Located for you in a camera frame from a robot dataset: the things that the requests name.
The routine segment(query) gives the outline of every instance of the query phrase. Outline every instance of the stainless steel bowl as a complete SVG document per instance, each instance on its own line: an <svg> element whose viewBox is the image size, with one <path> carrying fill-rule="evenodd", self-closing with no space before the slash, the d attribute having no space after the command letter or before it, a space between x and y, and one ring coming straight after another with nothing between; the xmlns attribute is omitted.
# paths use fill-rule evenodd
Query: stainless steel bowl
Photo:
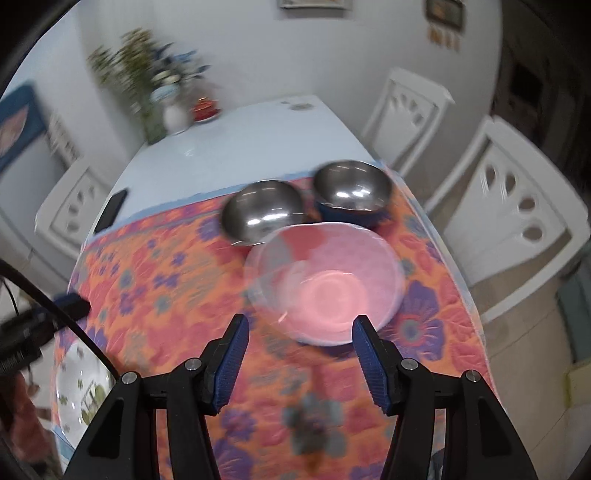
<svg viewBox="0 0 591 480"><path fill-rule="evenodd" d="M392 181L382 170L358 160L325 165L314 175L317 202L352 213L377 213L390 203Z"/></svg>
<svg viewBox="0 0 591 480"><path fill-rule="evenodd" d="M224 205L222 231L233 245L262 243L269 233L287 225L305 223L300 192L284 181L263 180L244 187Z"/></svg>

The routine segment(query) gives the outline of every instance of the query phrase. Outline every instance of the white chair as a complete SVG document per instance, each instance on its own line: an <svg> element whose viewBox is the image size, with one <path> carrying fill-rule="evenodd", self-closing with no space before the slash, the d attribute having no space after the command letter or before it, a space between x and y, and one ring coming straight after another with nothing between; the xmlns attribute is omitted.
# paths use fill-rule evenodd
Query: white chair
<svg viewBox="0 0 591 480"><path fill-rule="evenodd" d="M488 116L425 204L427 214L474 162L476 171L443 232L468 286L536 257L566 230L571 236L538 273L480 316L488 323L556 275L589 239L590 229L587 207L552 162L512 126Z"/></svg>
<svg viewBox="0 0 591 480"><path fill-rule="evenodd" d="M76 160L53 187L35 217L35 233L77 259L117 178Z"/></svg>
<svg viewBox="0 0 591 480"><path fill-rule="evenodd" d="M444 86L394 68L361 133L362 139L388 167L404 177L433 138L450 103L454 101Z"/></svg>

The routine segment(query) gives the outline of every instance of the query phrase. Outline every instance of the black phone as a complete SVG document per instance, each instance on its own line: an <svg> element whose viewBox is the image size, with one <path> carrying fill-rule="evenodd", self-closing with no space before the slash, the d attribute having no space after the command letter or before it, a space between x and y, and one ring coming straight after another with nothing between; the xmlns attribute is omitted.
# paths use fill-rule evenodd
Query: black phone
<svg viewBox="0 0 591 480"><path fill-rule="evenodd" d="M95 233L99 233L100 231L110 227L113 225L113 223L115 223L115 219L117 218L117 215L123 206L123 202L125 201L127 194L128 189L123 189L120 192L115 193L109 199L102 215L99 218L99 221L96 222Z"/></svg>

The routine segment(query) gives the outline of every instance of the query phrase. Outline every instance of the orange floral tablecloth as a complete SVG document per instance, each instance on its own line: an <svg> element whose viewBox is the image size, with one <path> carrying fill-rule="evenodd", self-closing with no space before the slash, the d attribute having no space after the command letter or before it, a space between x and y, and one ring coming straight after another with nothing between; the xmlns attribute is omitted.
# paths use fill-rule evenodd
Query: orange floral tablecloth
<svg viewBox="0 0 591 480"><path fill-rule="evenodd" d="M434 372L459 376L474 368L492 385L465 283L409 189L393 179L391 219L377 231L401 258L407 293L380 335ZM307 191L310 179L294 182ZM70 283L92 305L81 325L120 372L149 376L199 356L234 313L245 313L250 343L232 398L220 415L207 418L222 478L378 479L394 418L373 404L350 345L303 346L257 319L245 295L243 253L220 236L217 213L225 197L212 196L87 245ZM61 332L56 362L73 339ZM158 421L161 474L170 479L165 415ZM434 453L443 448L443 432L438 412Z"/></svg>

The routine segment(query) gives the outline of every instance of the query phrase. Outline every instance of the blue gripper pad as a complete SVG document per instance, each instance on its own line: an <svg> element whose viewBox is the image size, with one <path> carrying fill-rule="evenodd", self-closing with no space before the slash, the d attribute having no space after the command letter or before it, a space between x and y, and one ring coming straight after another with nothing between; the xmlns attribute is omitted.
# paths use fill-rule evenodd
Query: blue gripper pad
<svg viewBox="0 0 591 480"><path fill-rule="evenodd" d="M228 404L242 359L248 346L249 327L244 315L239 320L238 327L230 340L228 349L215 373L212 406L219 413Z"/></svg>
<svg viewBox="0 0 591 480"><path fill-rule="evenodd" d="M369 392L374 399L374 403L386 413L391 406L388 396L388 377L384 366L379 361L375 347L359 318L353 321L352 335L353 347L359 358L361 370L363 370L363 376L368 384Z"/></svg>

